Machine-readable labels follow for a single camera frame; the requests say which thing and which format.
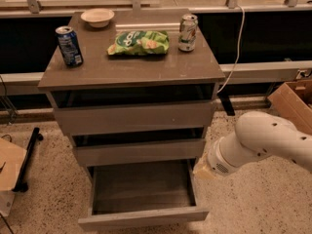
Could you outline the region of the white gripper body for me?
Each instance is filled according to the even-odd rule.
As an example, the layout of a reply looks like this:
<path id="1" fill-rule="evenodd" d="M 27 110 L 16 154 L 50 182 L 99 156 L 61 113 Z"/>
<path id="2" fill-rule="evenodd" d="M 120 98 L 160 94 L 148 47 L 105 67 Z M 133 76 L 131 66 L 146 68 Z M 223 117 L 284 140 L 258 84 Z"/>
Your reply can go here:
<path id="1" fill-rule="evenodd" d="M 238 169 L 228 163 L 221 154 L 221 140 L 217 140 L 208 151 L 208 163 L 213 172 L 220 176 L 229 176 L 236 173 Z"/>

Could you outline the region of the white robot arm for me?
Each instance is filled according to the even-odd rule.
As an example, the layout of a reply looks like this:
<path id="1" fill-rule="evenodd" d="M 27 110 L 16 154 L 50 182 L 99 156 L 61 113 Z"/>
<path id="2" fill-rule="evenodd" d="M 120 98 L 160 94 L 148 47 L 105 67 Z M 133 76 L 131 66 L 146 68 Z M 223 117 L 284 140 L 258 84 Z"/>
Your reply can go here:
<path id="1" fill-rule="evenodd" d="M 242 166 L 278 156 L 312 171 L 312 136 L 281 117 L 251 111 L 236 122 L 234 131 L 219 138 L 199 159 L 193 174 L 199 178 L 228 176 Z"/>

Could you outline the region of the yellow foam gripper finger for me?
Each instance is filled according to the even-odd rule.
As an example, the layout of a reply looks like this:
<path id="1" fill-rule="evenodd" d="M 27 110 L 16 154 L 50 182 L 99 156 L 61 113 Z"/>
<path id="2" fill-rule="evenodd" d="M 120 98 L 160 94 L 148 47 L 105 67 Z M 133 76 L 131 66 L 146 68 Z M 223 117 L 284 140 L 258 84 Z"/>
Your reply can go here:
<path id="1" fill-rule="evenodd" d="M 195 164 L 193 168 L 193 174 L 195 177 L 201 179 L 214 179 L 215 172 L 209 164 L 208 154 L 204 154 Z"/>

